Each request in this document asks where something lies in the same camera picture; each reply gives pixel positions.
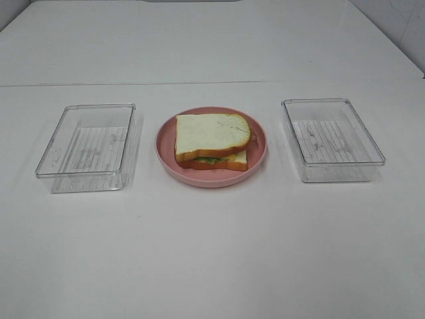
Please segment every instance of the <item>container rim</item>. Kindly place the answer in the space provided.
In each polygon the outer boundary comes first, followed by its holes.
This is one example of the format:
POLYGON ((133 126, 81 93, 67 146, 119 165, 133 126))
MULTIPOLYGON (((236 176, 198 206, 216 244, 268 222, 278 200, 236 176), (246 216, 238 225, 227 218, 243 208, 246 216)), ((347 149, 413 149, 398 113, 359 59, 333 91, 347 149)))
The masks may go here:
POLYGON ((35 169, 35 175, 37 178, 55 178, 55 177, 76 177, 76 176, 94 176, 94 175, 116 175, 118 173, 121 173, 122 171, 122 164, 124 156, 128 152, 128 136, 129 132, 133 129, 131 126, 131 121, 133 120, 133 113, 135 110, 135 104, 134 103, 117 103, 117 104, 79 104, 79 105, 71 105, 67 106, 62 115, 60 116, 60 119, 58 121, 58 124, 56 125, 56 128, 54 129, 54 132, 52 134, 52 137, 50 138, 46 150, 44 151, 39 164, 37 165, 37 168, 35 169), (50 150, 50 148, 53 145, 54 139, 60 129, 61 124, 63 123, 66 114, 71 110, 92 110, 97 108, 131 108, 129 120, 127 123, 127 133, 126 133, 126 141, 124 142, 124 148, 121 154, 121 161, 120 166, 115 171, 87 171, 87 172, 68 172, 68 173, 40 173, 41 167, 44 164, 44 161, 46 159, 46 156, 50 150))
POLYGON ((334 166, 337 166, 337 165, 338 166, 346 166, 346 165, 361 165, 361 166, 375 165, 375 166, 384 166, 385 165, 385 162, 386 162, 385 156, 383 155, 383 153, 379 149, 377 143, 375 142, 375 140, 373 139, 373 137, 371 136, 371 134, 367 130, 365 124, 360 119, 360 116, 358 115, 358 113, 354 109, 353 105, 351 104, 351 102, 347 98, 299 98, 299 99, 288 99, 288 100, 283 100, 282 103, 281 103, 281 105, 282 105, 282 108, 285 110, 286 116, 289 119, 291 133, 292 133, 292 138, 297 142, 297 149, 299 151, 301 160, 303 161, 303 164, 304 165, 306 165, 306 166, 321 166, 321 165, 334 165, 334 166), (295 104, 295 103, 318 103, 318 102, 326 102, 326 103, 343 102, 343 103, 346 103, 346 105, 348 105, 348 107, 350 108, 350 110, 352 111, 352 113, 354 114, 354 116, 356 117, 356 120, 360 123, 362 129, 364 130, 364 132, 366 133, 367 137, 371 141, 374 149, 377 151, 378 156, 381 158, 381 160, 380 161, 354 161, 354 162, 353 161, 338 161, 338 162, 334 162, 334 161, 306 161, 305 160, 305 157, 303 155, 303 152, 302 152, 301 145, 299 144, 299 140, 298 140, 298 138, 296 136, 294 125, 293 125, 293 122, 292 122, 290 113, 289 113, 288 108, 286 107, 286 105, 287 104, 295 104))

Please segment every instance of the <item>clear plastic container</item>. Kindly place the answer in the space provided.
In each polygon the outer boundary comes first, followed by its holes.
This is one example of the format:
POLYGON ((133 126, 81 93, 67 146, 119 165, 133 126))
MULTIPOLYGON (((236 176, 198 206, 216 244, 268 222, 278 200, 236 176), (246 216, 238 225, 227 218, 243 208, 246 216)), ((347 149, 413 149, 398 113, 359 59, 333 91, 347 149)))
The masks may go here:
POLYGON ((134 173, 140 131, 134 104, 68 106, 36 177, 52 193, 122 189, 134 173))
POLYGON ((385 164, 347 99, 284 100, 282 106, 302 181, 370 181, 385 164))

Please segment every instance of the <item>white bread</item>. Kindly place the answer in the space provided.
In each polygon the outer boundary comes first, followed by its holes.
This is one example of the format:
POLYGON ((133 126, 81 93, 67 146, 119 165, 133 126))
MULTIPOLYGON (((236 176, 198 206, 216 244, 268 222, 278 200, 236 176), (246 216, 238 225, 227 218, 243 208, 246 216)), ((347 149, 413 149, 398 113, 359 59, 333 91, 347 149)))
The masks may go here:
POLYGON ((230 154, 223 158, 195 158, 189 161, 178 163, 183 168, 193 169, 231 169, 232 171, 246 171, 248 162, 246 161, 246 150, 237 154, 230 154))
POLYGON ((239 114, 186 114, 176 118, 177 162, 237 154, 250 141, 248 122, 239 114))

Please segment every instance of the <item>transparent box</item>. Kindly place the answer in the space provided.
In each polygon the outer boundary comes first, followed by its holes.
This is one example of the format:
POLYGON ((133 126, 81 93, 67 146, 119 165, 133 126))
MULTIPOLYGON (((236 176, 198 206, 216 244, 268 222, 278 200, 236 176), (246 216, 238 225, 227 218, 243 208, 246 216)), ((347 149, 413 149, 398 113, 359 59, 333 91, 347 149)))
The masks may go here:
POLYGON ((370 181, 385 164, 347 99, 284 100, 282 106, 302 181, 370 181))
POLYGON ((124 188, 134 174, 141 121, 134 104, 66 107, 36 177, 51 193, 124 188))

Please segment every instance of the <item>bread crust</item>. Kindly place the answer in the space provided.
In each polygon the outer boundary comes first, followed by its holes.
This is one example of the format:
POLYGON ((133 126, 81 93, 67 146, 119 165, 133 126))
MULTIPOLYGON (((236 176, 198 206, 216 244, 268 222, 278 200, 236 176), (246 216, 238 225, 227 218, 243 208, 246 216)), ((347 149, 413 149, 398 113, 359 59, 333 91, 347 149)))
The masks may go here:
POLYGON ((242 146, 234 146, 232 148, 226 148, 223 150, 195 150, 191 152, 175 154, 175 160, 177 163, 182 161, 189 161, 195 158, 223 158, 230 154, 237 154, 246 150, 248 147, 248 143, 250 142, 250 138, 246 141, 246 143, 242 146))

